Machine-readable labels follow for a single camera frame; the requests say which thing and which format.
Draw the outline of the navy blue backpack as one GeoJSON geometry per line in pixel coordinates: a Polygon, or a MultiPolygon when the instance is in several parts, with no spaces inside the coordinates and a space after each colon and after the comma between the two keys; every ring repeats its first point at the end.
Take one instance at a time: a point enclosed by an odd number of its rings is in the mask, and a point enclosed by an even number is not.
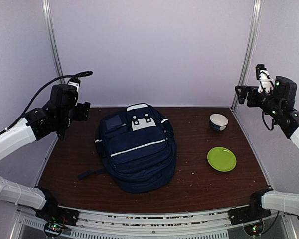
{"type": "Polygon", "coordinates": [[[177,145],[169,119],[139,103],[100,120],[95,148],[103,169],[77,178],[108,173],[125,192],[145,193],[167,185],[174,176],[177,145]]]}

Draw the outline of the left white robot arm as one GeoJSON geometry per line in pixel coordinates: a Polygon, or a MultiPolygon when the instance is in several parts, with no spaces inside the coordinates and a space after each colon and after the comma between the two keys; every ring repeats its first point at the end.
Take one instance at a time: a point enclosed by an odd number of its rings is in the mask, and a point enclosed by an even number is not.
{"type": "MultiPolygon", "coordinates": [[[[67,84],[54,85],[50,100],[42,107],[22,114],[11,128],[0,134],[0,162],[14,153],[51,133],[64,139],[66,130],[73,121],[88,119],[90,103],[78,103],[80,80],[71,79],[67,84]]],[[[31,188],[0,176],[0,200],[42,210],[51,221],[62,216],[59,207],[38,188],[31,188]]]]}

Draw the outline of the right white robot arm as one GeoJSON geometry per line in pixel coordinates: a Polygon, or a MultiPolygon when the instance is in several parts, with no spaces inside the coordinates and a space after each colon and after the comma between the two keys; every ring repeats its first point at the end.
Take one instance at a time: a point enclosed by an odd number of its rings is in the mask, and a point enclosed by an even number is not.
{"type": "Polygon", "coordinates": [[[239,116],[269,185],[253,193],[246,216],[267,212],[299,220],[299,82],[260,74],[254,86],[237,85],[239,116]]]}

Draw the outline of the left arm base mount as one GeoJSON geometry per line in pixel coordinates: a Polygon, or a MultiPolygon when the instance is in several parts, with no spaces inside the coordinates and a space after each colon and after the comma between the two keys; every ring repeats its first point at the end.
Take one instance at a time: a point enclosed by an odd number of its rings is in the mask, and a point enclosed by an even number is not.
{"type": "Polygon", "coordinates": [[[79,218],[78,210],[60,207],[56,202],[48,201],[42,209],[34,211],[37,217],[46,221],[43,232],[51,239],[68,231],[69,226],[75,226],[79,218]]]}

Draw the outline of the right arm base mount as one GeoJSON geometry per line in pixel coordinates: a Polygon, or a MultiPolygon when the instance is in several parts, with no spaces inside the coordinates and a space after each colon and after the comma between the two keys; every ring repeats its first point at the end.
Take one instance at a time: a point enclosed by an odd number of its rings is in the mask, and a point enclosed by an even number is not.
{"type": "Polygon", "coordinates": [[[259,199],[251,198],[249,205],[232,207],[228,211],[231,225],[242,224],[248,236],[258,237],[265,232],[264,218],[271,215],[271,211],[263,209],[259,199]]]}

